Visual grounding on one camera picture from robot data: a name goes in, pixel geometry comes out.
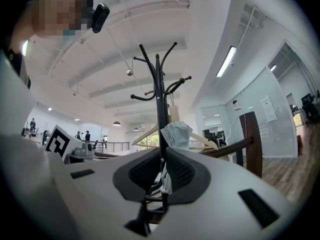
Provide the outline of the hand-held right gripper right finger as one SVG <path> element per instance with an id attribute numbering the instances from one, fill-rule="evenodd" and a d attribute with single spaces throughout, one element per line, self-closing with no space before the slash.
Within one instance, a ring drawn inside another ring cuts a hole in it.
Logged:
<path id="1" fill-rule="evenodd" d="M 275 240 L 288 225 L 290 202 L 245 168 L 177 148 L 166 161 L 190 181 L 168 197 L 154 240 Z"/>

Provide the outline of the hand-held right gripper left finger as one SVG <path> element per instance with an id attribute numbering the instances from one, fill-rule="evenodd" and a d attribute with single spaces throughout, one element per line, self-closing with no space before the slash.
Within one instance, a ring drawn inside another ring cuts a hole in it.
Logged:
<path id="1" fill-rule="evenodd" d="M 101 161 L 65 165 L 56 159 L 56 187 L 63 206 L 59 240 L 160 240 L 148 232 L 145 197 L 155 181 L 160 154 L 149 149 Z"/>

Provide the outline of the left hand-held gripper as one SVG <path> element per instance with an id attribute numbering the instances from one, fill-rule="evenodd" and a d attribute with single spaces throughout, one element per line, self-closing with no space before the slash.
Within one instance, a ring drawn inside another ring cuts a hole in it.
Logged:
<path id="1" fill-rule="evenodd" d="M 93 159 L 95 152 L 89 148 L 90 143 L 69 135 L 57 124 L 55 125 L 45 150 L 60 155 L 65 165 L 81 163 L 86 159 Z"/>

